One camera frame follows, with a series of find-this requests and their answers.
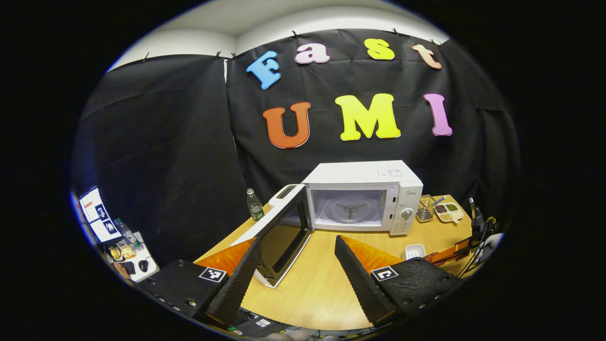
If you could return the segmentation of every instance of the water bottle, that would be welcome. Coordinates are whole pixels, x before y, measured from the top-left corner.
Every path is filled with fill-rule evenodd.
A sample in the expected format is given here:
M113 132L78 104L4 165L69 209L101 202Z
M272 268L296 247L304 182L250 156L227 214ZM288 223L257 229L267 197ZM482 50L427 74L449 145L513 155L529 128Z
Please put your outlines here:
M261 201L255 194L255 191L252 188L246 190L246 194L248 197L246 198L246 204L248 205L248 211L250 212L250 216L253 217L254 221L258 221L261 219L265 213L263 213L263 206L261 206Z
M114 223L116 223L118 231L120 231L120 233L124 236L124 240L126 240L127 244L132 245L135 249L139 251L143 250L143 245L141 244L141 242L137 240L137 237L135 237L133 232L128 228L128 226L126 226L125 223L122 222L122 220L120 220L120 218L114 220Z

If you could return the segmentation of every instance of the pink letter i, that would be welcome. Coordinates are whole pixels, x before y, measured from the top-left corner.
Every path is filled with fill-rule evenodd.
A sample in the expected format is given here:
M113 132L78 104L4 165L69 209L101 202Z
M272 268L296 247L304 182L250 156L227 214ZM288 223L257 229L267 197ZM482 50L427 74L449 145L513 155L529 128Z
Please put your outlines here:
M433 113L433 129L431 130L436 136L450 136L453 134L453 129L448 126L446 119L446 111L444 111L444 96L437 93L426 93L423 95L429 102L431 112Z

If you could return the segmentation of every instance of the wire basket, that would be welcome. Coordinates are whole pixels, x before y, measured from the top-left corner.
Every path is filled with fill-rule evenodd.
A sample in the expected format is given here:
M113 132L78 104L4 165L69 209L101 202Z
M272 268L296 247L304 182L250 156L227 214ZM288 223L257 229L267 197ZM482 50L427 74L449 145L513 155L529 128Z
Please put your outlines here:
M432 206L436 202L431 195L425 194L421 195L421 199L419 200L419 208L417 209L417 220L420 223L426 223L433 219L433 214L435 213L435 206Z

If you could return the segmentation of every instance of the microwave dial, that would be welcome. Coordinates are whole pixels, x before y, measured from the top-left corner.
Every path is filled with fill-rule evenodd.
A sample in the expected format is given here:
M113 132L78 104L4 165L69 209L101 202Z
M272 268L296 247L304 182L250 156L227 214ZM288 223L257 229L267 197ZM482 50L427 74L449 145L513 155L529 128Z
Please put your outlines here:
M403 209L402 212L400 213L400 215L402 216L402 218L404 218L405 220L408 220L408 218L410 218L413 215L413 209L412 208L406 208Z

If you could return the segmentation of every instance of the letter m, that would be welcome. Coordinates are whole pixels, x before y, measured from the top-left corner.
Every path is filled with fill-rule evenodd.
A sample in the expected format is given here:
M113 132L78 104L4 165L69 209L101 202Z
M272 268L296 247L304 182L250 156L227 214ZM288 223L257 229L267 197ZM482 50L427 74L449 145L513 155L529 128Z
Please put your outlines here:
M366 110L364 105L352 95L335 98L335 103L341 106L343 111L343 141L360 139L361 134L356 130L356 122L367 138L375 131L377 121L377 137L394 138L400 137L400 130L396 127L391 103L393 96L388 93L377 93L370 103L370 109Z

